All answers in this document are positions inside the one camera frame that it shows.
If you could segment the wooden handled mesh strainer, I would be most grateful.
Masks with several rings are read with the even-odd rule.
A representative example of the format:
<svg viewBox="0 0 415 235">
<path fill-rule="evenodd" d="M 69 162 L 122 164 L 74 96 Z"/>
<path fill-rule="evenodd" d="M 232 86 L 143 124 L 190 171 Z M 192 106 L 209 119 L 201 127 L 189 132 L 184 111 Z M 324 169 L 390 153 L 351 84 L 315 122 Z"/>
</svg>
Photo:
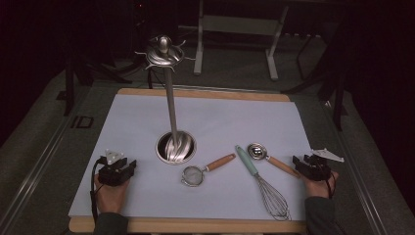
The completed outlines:
<svg viewBox="0 0 415 235">
<path fill-rule="evenodd" d="M 198 187 L 204 182 L 206 172 L 213 171 L 223 165 L 226 165 L 233 161 L 235 158 L 235 154 L 229 154 L 211 162 L 210 164 L 207 164 L 205 167 L 189 165 L 182 171 L 181 182 L 189 187 Z"/>
</svg>

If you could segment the black floor stand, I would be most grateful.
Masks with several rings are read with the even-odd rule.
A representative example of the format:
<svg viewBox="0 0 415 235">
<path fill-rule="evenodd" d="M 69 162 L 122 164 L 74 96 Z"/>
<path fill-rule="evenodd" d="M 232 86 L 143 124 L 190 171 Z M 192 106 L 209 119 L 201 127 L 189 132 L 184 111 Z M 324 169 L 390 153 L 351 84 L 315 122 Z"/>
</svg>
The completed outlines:
<svg viewBox="0 0 415 235">
<path fill-rule="evenodd" d="M 342 131 L 342 112 L 346 75 L 340 72 L 339 69 L 335 68 L 333 65 L 334 60 L 330 58 L 330 53 L 333 49 L 331 42 L 336 37 L 339 24 L 318 23 L 314 28 L 315 31 L 306 39 L 296 56 L 296 65 L 299 69 L 300 78 L 303 80 L 303 83 L 293 88 L 283 90 L 282 93 L 296 94 L 305 88 L 321 82 L 322 85 L 317 92 L 317 97 L 320 101 L 325 101 L 327 105 L 330 105 L 330 99 L 332 95 L 335 95 L 335 100 L 332 104 L 333 123 L 339 131 Z M 317 35 L 320 35 L 322 40 L 326 43 L 326 49 L 324 50 L 316 66 L 308 75 L 304 75 L 301 68 L 300 55 L 305 50 L 309 42 Z"/>
<path fill-rule="evenodd" d="M 65 69 L 65 90 L 57 96 L 58 100 L 65 102 L 64 116 L 67 117 L 74 107 L 74 78 L 77 77 L 82 85 L 90 86 L 93 82 L 91 71 L 96 71 L 118 83 L 131 83 L 131 80 L 122 78 L 124 72 L 136 69 L 135 64 L 122 67 L 120 69 L 110 69 L 87 56 L 70 56 L 66 60 Z"/>
</svg>

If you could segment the mint handled wire whisk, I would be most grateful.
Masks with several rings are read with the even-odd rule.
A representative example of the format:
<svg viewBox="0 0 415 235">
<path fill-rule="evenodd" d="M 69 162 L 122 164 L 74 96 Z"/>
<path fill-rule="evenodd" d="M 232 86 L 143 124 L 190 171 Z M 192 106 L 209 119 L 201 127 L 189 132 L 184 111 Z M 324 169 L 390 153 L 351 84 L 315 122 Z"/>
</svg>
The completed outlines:
<svg viewBox="0 0 415 235">
<path fill-rule="evenodd" d="M 290 209 L 284 196 L 260 176 L 258 170 L 251 161 L 251 157 L 245 150 L 243 150 L 239 145 L 235 146 L 235 150 L 244 166 L 255 179 L 266 211 L 275 220 L 291 220 Z"/>
</svg>

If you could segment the grey metal frame stand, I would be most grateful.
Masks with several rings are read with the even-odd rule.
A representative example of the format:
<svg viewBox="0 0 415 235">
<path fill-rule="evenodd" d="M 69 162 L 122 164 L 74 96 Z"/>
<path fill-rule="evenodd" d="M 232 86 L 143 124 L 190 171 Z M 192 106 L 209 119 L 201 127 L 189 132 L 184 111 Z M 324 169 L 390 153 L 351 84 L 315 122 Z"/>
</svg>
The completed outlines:
<svg viewBox="0 0 415 235">
<path fill-rule="evenodd" d="M 267 62 L 268 72 L 271 80 L 279 78 L 276 59 L 274 54 L 278 41 L 282 35 L 282 29 L 285 24 L 286 17 L 290 10 L 288 5 L 282 7 L 277 20 L 250 19 L 227 16 L 206 15 L 204 13 L 204 0 L 198 0 L 198 25 L 197 25 L 197 48 L 194 59 L 194 75 L 201 75 L 204 59 L 204 32 L 225 32 L 239 34 L 253 34 L 272 36 L 272 44 L 265 50 L 265 59 Z"/>
</svg>

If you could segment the wooden handled steel scoop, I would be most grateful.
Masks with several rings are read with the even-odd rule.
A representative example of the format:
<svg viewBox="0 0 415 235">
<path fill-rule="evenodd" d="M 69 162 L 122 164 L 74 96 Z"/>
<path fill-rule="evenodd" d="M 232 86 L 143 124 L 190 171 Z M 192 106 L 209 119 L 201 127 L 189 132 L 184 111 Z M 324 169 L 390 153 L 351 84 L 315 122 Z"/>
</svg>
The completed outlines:
<svg viewBox="0 0 415 235">
<path fill-rule="evenodd" d="M 252 143 L 247 147 L 247 151 L 248 154 L 254 160 L 267 160 L 270 164 L 276 166 L 277 168 L 283 170 L 291 176 L 300 178 L 300 174 L 296 172 L 293 168 L 277 160 L 276 158 L 269 156 L 267 153 L 267 149 L 263 145 L 259 143 Z"/>
</svg>

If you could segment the person's left hand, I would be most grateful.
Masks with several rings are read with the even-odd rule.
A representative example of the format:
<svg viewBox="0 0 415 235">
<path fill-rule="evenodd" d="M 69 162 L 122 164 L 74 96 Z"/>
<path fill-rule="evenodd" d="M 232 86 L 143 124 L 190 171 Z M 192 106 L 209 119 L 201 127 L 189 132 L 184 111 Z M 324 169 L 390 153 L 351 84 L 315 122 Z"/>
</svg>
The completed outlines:
<svg viewBox="0 0 415 235">
<path fill-rule="evenodd" d="M 129 181 L 118 186 L 109 186 L 99 182 L 98 176 L 94 177 L 94 184 L 97 187 L 95 198 L 100 213 L 114 212 L 121 213 Z"/>
</svg>

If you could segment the small black floor bracket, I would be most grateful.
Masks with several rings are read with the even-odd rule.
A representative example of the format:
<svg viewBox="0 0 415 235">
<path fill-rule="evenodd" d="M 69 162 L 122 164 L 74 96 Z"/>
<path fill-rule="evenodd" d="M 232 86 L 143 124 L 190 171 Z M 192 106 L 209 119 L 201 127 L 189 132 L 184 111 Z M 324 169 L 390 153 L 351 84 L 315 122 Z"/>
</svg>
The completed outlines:
<svg viewBox="0 0 415 235">
<path fill-rule="evenodd" d="M 76 116 L 71 124 L 71 128 L 90 128 L 94 123 L 93 117 Z"/>
</svg>

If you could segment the person's right hand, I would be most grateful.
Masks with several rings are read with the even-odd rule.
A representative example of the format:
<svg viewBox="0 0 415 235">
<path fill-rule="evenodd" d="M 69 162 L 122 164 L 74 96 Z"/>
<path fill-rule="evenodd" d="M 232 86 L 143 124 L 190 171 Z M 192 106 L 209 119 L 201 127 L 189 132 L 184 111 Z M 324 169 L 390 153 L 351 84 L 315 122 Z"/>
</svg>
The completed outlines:
<svg viewBox="0 0 415 235">
<path fill-rule="evenodd" d="M 335 171 L 331 172 L 331 177 L 328 180 L 314 181 L 310 180 L 304 175 L 300 179 L 304 183 L 306 195 L 308 197 L 321 197 L 331 199 L 336 190 L 336 184 L 339 174 Z"/>
</svg>

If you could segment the steel utensil rack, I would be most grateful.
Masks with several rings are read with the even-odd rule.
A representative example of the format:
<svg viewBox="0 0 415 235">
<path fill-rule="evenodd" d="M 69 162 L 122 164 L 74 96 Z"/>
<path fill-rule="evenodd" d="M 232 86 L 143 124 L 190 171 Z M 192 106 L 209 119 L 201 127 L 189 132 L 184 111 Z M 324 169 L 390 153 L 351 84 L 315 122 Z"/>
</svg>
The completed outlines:
<svg viewBox="0 0 415 235">
<path fill-rule="evenodd" d="M 181 165 L 189 161 L 196 152 L 195 138 L 187 131 L 179 130 L 176 121 L 172 75 L 175 73 L 174 67 L 184 60 L 184 52 L 181 45 L 173 45 L 167 35 L 157 36 L 154 42 L 154 46 L 146 52 L 137 52 L 137 55 L 146 56 L 147 70 L 162 69 L 165 79 L 170 131 L 159 138 L 156 152 L 165 163 Z"/>
</svg>

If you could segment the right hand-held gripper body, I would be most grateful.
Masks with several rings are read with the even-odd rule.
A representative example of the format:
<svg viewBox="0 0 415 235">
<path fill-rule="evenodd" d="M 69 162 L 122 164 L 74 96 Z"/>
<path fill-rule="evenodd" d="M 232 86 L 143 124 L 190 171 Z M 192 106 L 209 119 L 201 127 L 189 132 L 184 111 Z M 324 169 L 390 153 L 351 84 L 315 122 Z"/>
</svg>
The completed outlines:
<svg viewBox="0 0 415 235">
<path fill-rule="evenodd" d="M 305 163 L 305 170 L 301 173 L 305 177 L 314 181 L 328 180 L 331 177 L 331 168 L 328 161 L 343 163 L 345 159 L 330 152 L 327 149 L 312 150 L 309 156 L 314 157 L 313 163 Z"/>
</svg>

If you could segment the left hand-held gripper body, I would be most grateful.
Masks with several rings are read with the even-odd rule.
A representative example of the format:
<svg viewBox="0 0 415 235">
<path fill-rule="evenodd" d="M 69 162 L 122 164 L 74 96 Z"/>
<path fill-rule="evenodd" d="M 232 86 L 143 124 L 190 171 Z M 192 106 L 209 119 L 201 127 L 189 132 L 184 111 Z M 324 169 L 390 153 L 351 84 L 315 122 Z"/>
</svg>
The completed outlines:
<svg viewBox="0 0 415 235">
<path fill-rule="evenodd" d="M 105 155 L 101 157 L 104 166 L 98 172 L 99 182 L 109 186 L 118 186 L 127 181 L 132 176 L 132 172 L 127 171 L 128 164 L 121 166 L 121 160 L 124 158 L 123 153 L 107 149 Z"/>
</svg>

